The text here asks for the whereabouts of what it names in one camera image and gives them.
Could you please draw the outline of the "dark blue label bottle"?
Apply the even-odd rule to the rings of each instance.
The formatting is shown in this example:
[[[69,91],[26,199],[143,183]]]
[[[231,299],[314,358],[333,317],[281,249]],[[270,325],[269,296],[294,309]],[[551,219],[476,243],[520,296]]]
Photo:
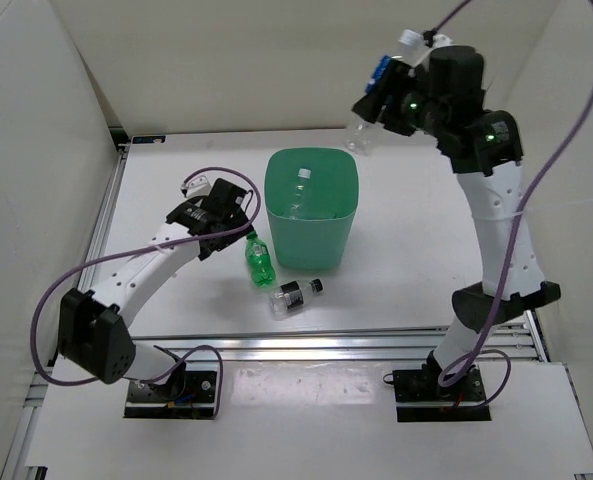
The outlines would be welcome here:
[[[422,43],[420,33],[405,29],[393,52],[381,58],[364,95],[351,109],[353,117],[345,133],[345,147],[350,152],[364,156],[371,152],[383,111],[400,85],[406,83]]]

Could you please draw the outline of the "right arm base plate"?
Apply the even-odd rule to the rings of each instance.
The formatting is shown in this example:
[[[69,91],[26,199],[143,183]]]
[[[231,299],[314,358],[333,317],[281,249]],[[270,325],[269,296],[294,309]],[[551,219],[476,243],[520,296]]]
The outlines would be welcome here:
[[[394,388],[398,423],[489,422],[490,409],[481,372],[473,367],[458,384],[433,386],[420,370],[393,370],[383,377]]]

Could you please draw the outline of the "clear unlabelled plastic bottle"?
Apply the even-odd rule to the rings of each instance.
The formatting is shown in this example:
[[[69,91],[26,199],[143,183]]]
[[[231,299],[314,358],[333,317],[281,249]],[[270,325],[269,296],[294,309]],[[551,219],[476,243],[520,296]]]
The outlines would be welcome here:
[[[285,211],[288,218],[296,220],[310,219],[311,175],[311,171],[307,168],[300,168],[298,170]]]

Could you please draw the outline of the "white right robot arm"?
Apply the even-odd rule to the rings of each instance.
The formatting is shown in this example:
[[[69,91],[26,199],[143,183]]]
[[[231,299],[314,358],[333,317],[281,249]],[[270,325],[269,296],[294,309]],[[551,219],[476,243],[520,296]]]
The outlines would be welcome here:
[[[352,107],[364,123],[435,139],[464,192],[474,223],[482,279],[452,295],[455,318],[423,366],[436,399],[456,393],[498,325],[558,301],[521,218],[522,143],[514,117],[484,105],[485,61],[470,46],[444,46],[415,65],[384,56]]]

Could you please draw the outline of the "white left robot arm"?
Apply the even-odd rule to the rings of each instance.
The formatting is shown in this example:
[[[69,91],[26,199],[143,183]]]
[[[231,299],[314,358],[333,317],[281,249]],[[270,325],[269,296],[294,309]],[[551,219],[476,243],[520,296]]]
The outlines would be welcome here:
[[[185,367],[179,357],[133,341],[129,328],[148,300],[187,263],[203,261],[251,232],[242,208],[243,188],[219,178],[184,187],[185,200],[167,214],[152,250],[132,255],[88,291],[61,299],[58,351],[94,379],[122,378],[149,386],[164,400],[182,395]]]

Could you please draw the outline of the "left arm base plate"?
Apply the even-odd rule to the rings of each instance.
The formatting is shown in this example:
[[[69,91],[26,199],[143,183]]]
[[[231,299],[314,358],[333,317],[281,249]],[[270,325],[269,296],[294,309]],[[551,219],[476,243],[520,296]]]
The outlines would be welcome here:
[[[125,419],[214,420],[220,407],[222,368],[178,368],[164,384],[131,380],[123,410]]]

